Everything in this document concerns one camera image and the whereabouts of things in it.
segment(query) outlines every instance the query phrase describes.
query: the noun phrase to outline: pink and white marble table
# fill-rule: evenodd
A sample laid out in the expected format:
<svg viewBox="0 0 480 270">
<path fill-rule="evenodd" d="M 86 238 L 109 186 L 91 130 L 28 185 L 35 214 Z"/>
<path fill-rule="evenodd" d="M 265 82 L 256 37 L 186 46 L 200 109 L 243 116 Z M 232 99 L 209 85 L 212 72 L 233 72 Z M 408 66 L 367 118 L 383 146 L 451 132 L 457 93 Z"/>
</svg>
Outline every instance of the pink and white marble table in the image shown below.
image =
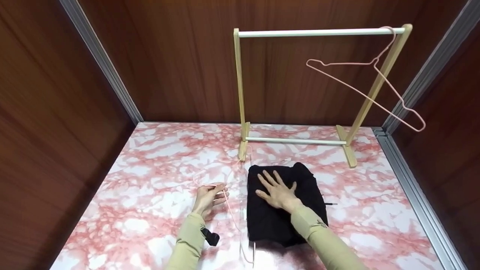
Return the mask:
<svg viewBox="0 0 480 270">
<path fill-rule="evenodd" d="M 333 127 L 251 126 L 251 136 L 337 139 Z M 163 269 L 201 184 L 227 182 L 226 206 L 207 227 L 220 235 L 204 246 L 198 269 L 252 269 L 245 220 L 249 159 L 258 165 L 304 163 L 317 179 L 334 230 L 371 269 L 443 269 L 370 128 L 353 143 L 358 167 L 341 147 L 249 143 L 237 163 L 238 124 L 140 123 L 53 264 L 53 270 Z M 252 255 L 248 248 L 247 256 Z M 324 269 L 308 245 L 257 247 L 255 269 Z"/>
</svg>

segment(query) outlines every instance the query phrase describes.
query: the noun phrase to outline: beige sleeve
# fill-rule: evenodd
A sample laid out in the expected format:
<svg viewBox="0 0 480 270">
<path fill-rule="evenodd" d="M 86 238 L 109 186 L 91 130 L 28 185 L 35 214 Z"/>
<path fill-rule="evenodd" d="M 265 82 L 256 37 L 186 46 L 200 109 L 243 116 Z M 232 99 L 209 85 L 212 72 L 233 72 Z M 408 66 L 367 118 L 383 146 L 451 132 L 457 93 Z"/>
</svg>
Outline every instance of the beige sleeve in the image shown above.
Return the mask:
<svg viewBox="0 0 480 270">
<path fill-rule="evenodd" d="M 205 242 L 205 236 L 201 232 L 204 227 L 205 221 L 199 214 L 191 213 L 187 216 L 180 228 L 177 244 L 173 248 L 166 270 L 197 269 Z"/>
<path fill-rule="evenodd" d="M 295 230 L 312 246 L 328 270 L 367 269 L 340 237 L 315 212 L 302 206 L 291 216 Z"/>
</svg>

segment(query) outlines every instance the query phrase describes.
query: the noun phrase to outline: wooden foot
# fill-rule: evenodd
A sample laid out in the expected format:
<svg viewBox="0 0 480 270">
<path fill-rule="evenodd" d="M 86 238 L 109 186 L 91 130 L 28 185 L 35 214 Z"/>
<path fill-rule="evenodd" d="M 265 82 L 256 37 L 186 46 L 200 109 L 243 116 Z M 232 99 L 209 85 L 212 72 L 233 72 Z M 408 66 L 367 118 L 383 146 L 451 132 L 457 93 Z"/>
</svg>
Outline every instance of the wooden foot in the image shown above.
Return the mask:
<svg viewBox="0 0 480 270">
<path fill-rule="evenodd" d="M 250 133 L 250 122 L 246 122 L 241 126 L 241 141 L 239 146 L 239 159 L 240 161 L 245 161 L 245 156 L 247 155 L 247 143 L 246 137 L 248 137 Z"/>
<path fill-rule="evenodd" d="M 247 143 L 248 141 L 240 142 L 240 147 L 239 147 L 240 161 L 245 161 L 245 157 L 247 156 Z"/>
<path fill-rule="evenodd" d="M 341 125 L 336 125 L 336 132 L 338 133 L 338 137 L 340 137 L 341 141 L 347 140 L 347 133 L 345 129 Z M 357 158 L 355 157 L 355 153 L 353 152 L 352 147 L 349 145 L 342 145 L 343 151 L 345 152 L 345 156 L 347 157 L 347 162 L 350 168 L 355 168 L 357 166 Z"/>
</svg>

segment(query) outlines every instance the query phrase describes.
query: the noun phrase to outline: corner trim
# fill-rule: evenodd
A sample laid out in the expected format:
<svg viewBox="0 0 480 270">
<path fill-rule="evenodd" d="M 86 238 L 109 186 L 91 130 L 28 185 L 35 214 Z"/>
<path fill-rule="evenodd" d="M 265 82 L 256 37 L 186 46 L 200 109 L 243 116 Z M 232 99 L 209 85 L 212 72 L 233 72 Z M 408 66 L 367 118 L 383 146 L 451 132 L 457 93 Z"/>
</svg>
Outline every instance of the corner trim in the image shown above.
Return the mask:
<svg viewBox="0 0 480 270">
<path fill-rule="evenodd" d="M 412 108 L 417 103 L 473 28 L 475 28 L 479 20 L 480 1 L 468 0 L 403 94 L 402 98 L 405 100 L 406 107 Z M 400 119 L 404 119 L 408 111 L 403 109 L 399 101 L 392 113 Z M 382 127 L 392 134 L 399 124 L 399 120 L 388 115 Z"/>
<path fill-rule="evenodd" d="M 113 65 L 110 57 L 102 46 L 100 39 L 96 35 L 92 25 L 88 21 L 82 7 L 77 0 L 59 0 L 63 9 L 70 17 L 78 33 L 87 45 L 90 53 L 95 58 L 98 66 L 107 78 L 108 82 L 113 88 L 115 94 L 119 98 L 128 115 L 136 125 L 138 122 L 143 122 L 143 118 L 133 102 L 127 88 L 123 84 L 120 75 Z"/>
<path fill-rule="evenodd" d="M 393 138 L 383 128 L 372 130 L 444 269 L 467 270 Z"/>
</svg>

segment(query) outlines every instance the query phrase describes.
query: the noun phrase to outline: pink hanger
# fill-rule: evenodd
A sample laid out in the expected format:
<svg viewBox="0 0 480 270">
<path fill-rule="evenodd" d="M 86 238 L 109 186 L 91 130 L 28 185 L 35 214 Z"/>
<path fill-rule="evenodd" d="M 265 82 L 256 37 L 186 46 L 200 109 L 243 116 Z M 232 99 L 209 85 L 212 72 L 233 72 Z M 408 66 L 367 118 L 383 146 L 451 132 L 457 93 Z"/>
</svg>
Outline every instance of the pink hanger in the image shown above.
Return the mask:
<svg viewBox="0 0 480 270">
<path fill-rule="evenodd" d="M 370 61 L 369 63 L 355 63 L 355 62 L 341 63 L 341 62 L 338 62 L 338 63 L 325 64 L 325 63 L 323 63 L 323 62 L 320 61 L 320 60 L 308 59 L 305 64 L 306 64 L 308 67 L 310 67 L 310 68 L 312 68 L 312 69 L 314 69 L 314 70 L 316 70 L 316 71 L 318 71 L 318 72 L 320 72 L 320 73 L 322 73 L 322 74 L 324 74 L 324 75 L 327 75 L 328 77 L 336 80 L 337 82 L 342 83 L 342 84 L 344 84 L 345 86 L 348 86 L 348 87 L 350 87 L 351 89 L 357 91 L 359 94 L 361 94 L 361 95 L 364 96 L 365 98 L 367 98 L 367 99 L 369 99 L 370 101 L 372 101 L 375 105 L 377 105 L 378 107 L 380 107 L 381 109 L 383 109 L 384 111 L 386 111 L 386 112 L 387 112 L 388 114 L 390 114 L 391 116 L 395 117 L 397 120 L 399 120 L 400 122 L 402 122 L 403 124 L 405 124 L 407 127 L 413 129 L 413 130 L 416 131 L 416 132 L 420 132 L 420 131 L 424 130 L 425 127 L 427 126 L 427 124 L 425 123 L 425 121 L 423 120 L 423 118 L 422 118 L 415 110 L 405 107 L 405 101 L 403 100 L 402 96 L 395 90 L 395 88 L 392 86 L 392 84 L 387 80 L 387 78 L 383 75 L 383 73 L 377 68 L 377 63 L 378 63 L 378 61 L 380 61 L 380 57 L 382 56 L 382 54 L 383 54 L 384 52 L 386 52 L 386 51 L 388 50 L 388 48 L 390 48 L 390 46 L 393 44 L 393 42 L 395 41 L 395 38 L 396 38 L 396 34 L 395 34 L 395 31 L 393 30 L 393 28 L 391 28 L 391 27 L 389 27 L 389 26 L 383 26 L 383 27 L 381 27 L 381 28 L 388 28 L 388 29 L 390 29 L 390 31 L 392 31 L 392 34 L 393 34 L 393 39 L 392 39 L 392 41 L 390 41 L 390 43 L 387 45 L 387 47 L 386 47 L 384 50 L 382 50 L 382 52 L 380 52 L 380 54 L 379 54 L 377 57 L 373 58 L 372 61 Z M 420 119 L 421 123 L 423 124 L 423 127 L 422 127 L 421 129 L 416 129 L 416 128 L 414 128 L 414 127 L 411 126 L 409 123 L 403 121 L 403 120 L 400 119 L 398 116 L 394 115 L 391 111 L 385 109 L 382 105 L 378 104 L 375 100 L 369 98 L 367 95 L 365 95 L 365 94 L 363 94 L 362 92 L 358 91 L 356 88 L 354 88 L 354 87 L 352 87 L 351 85 L 349 85 L 349 84 L 347 84 L 347 83 L 345 83 L 345 82 L 343 82 L 343 81 L 341 81 L 341 80 L 333 77 L 333 76 L 330 75 L 330 74 L 327 74 L 326 72 L 323 72 L 323 71 L 321 71 L 321 70 L 319 70 L 319 69 L 317 69 L 317 68 L 309 65 L 309 64 L 308 64 L 309 61 L 319 62 L 320 64 L 322 64 L 322 66 L 325 66 L 325 67 L 326 67 L 326 66 L 330 66 L 330 65 L 360 65 L 360 66 L 368 66 L 368 65 L 371 65 L 371 64 L 375 63 L 375 64 L 373 64 L 373 68 L 377 71 L 378 74 L 380 74 L 380 76 L 382 76 L 382 78 L 385 80 L 385 82 L 386 82 L 386 83 L 390 86 L 390 88 L 395 92 L 395 94 L 397 95 L 397 97 L 398 97 L 398 98 L 400 99 L 400 101 L 402 102 L 402 107 L 403 107 L 405 110 L 408 110 L 408 111 L 411 111 L 412 113 L 414 113 L 414 114 L 418 117 L 418 119 Z"/>
</svg>

